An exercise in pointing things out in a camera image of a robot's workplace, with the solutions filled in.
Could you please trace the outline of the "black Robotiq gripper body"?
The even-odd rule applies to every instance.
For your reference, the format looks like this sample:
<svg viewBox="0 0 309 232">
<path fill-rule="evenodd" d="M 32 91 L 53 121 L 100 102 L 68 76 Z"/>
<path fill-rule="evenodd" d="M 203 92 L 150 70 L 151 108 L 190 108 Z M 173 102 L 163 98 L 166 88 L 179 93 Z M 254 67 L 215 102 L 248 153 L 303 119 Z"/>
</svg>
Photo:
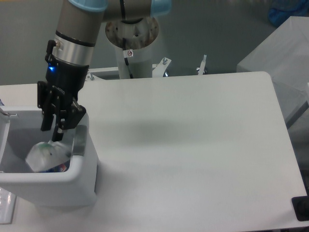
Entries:
<svg viewBox="0 0 309 232">
<path fill-rule="evenodd" d="M 78 92 L 84 86 L 89 66 L 69 63 L 54 56 L 57 50 L 56 44 L 57 41 L 48 41 L 45 56 L 48 63 L 46 80 L 55 89 L 53 106 L 56 106 L 58 101 L 67 106 L 73 99 L 78 101 Z"/>
</svg>

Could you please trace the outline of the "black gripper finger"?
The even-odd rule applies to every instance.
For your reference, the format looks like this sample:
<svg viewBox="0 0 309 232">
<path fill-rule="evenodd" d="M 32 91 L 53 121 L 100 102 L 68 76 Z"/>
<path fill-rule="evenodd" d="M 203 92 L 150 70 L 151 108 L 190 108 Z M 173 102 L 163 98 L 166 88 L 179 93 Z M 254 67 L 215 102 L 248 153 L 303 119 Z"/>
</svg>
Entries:
<svg viewBox="0 0 309 232">
<path fill-rule="evenodd" d="M 55 108 L 56 125 L 52 141 L 61 141 L 64 131 L 76 128 L 85 114 L 86 109 L 76 99 L 73 99 L 72 103 L 67 106 L 63 106 L 61 101 L 58 101 Z"/>
<path fill-rule="evenodd" d="M 42 110 L 41 131 L 49 131 L 52 127 L 55 114 L 55 89 L 48 82 L 37 83 L 37 106 Z"/>
</svg>

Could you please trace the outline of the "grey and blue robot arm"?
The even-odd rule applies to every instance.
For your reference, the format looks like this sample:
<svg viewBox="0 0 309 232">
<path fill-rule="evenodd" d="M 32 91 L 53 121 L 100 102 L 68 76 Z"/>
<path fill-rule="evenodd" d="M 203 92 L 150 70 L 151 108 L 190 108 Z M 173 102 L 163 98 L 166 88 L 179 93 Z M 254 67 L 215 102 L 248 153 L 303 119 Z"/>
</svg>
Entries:
<svg viewBox="0 0 309 232">
<path fill-rule="evenodd" d="M 78 103 L 102 23 L 122 50 L 137 50 L 156 39 L 156 17 L 170 12 L 169 0 L 65 0 L 54 39 L 47 44 L 46 80 L 37 83 L 42 131 L 58 142 L 86 113 Z"/>
</svg>

